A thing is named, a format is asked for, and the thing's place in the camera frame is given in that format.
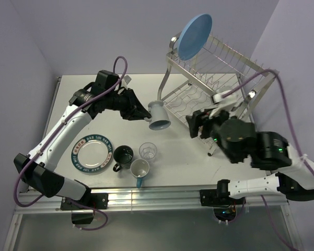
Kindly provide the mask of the grey blue plastic cup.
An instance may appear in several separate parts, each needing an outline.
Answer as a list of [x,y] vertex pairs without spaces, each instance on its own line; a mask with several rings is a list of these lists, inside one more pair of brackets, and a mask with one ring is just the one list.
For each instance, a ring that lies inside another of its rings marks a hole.
[[149,122],[149,128],[154,131],[164,130],[171,125],[164,103],[161,100],[151,101],[148,104],[150,118],[145,118]]

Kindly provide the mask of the stainless steel dish rack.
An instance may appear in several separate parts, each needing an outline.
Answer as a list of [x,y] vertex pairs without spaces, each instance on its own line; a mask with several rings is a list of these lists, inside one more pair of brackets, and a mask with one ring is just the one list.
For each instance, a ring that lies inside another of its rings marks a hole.
[[203,48],[190,60],[178,55],[176,43],[180,35],[173,36],[166,55],[167,70],[158,89],[157,99],[180,122],[187,125],[186,116],[196,110],[213,108],[211,97],[249,82],[249,90],[240,88],[236,104],[230,115],[253,122],[252,112],[275,80],[271,73],[214,36],[209,36]]

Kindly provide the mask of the black mug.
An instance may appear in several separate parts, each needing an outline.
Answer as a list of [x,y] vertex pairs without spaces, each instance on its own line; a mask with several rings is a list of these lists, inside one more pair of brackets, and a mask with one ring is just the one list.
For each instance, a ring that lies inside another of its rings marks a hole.
[[113,153],[113,158],[116,164],[113,167],[114,172],[119,172],[123,169],[130,169],[133,161],[134,151],[127,145],[117,147]]

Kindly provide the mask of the blue plastic plate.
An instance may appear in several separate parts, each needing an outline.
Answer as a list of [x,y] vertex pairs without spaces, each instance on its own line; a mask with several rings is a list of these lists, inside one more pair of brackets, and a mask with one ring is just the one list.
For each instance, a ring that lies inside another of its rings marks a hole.
[[206,44],[213,25],[209,14],[199,14],[192,18],[180,33],[177,51],[181,60],[193,58]]

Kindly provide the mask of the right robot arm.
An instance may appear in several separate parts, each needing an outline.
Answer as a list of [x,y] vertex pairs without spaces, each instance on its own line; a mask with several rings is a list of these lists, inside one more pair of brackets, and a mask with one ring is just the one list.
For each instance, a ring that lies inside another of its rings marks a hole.
[[259,132],[222,111],[210,118],[209,110],[188,115],[190,136],[212,138],[232,164],[250,158],[250,167],[271,171],[271,175],[249,179],[218,181],[213,198],[222,204],[256,195],[284,195],[291,201],[314,200],[314,162],[300,157],[289,142],[276,132]]

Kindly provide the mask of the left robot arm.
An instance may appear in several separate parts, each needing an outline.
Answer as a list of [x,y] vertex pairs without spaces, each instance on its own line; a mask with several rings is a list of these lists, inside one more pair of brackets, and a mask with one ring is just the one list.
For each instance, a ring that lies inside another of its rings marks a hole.
[[76,91],[61,120],[42,142],[27,155],[19,153],[14,158],[19,173],[15,184],[23,181],[42,196],[70,198],[78,208],[87,208],[91,204],[91,189],[82,182],[55,173],[55,169],[77,134],[103,111],[119,111],[121,117],[129,121],[151,118],[132,89],[115,90],[119,83],[91,82]]

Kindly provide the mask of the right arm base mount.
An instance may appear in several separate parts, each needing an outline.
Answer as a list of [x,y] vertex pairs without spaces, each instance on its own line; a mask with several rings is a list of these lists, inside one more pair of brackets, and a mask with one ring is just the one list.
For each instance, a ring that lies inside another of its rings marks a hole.
[[202,189],[200,203],[213,209],[213,218],[218,224],[228,226],[243,212],[246,199],[219,198],[216,189]]

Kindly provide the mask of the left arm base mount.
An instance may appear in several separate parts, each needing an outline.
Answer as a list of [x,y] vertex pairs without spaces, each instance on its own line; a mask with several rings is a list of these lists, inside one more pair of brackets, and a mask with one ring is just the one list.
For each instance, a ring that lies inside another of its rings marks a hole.
[[[108,216],[104,210],[108,207],[108,193],[91,193],[82,200],[62,198],[60,210],[71,212],[71,222],[75,227],[83,230],[99,229],[108,223]],[[99,227],[91,227],[93,220],[100,220]]]

